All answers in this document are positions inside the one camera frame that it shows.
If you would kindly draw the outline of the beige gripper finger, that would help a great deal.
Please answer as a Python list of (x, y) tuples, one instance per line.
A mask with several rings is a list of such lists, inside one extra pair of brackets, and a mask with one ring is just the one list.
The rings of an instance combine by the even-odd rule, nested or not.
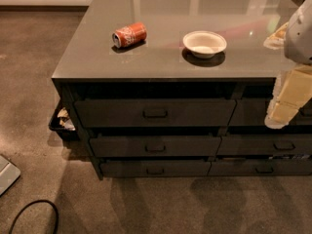
[(283, 49), (288, 25), (289, 24), (286, 22), (280, 26), (274, 33), (265, 39), (263, 46), (271, 50)]
[(265, 126), (270, 129), (284, 128), (311, 98), (311, 65), (296, 65), (290, 71), (280, 72), (267, 108)]

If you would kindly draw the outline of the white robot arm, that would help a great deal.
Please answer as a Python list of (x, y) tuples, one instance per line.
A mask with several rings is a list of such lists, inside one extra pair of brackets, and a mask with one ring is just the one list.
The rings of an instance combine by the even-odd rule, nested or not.
[(284, 50), (295, 66), (275, 80), (264, 124), (282, 129), (312, 98), (312, 0), (304, 0), (290, 20), (267, 37), (263, 46)]

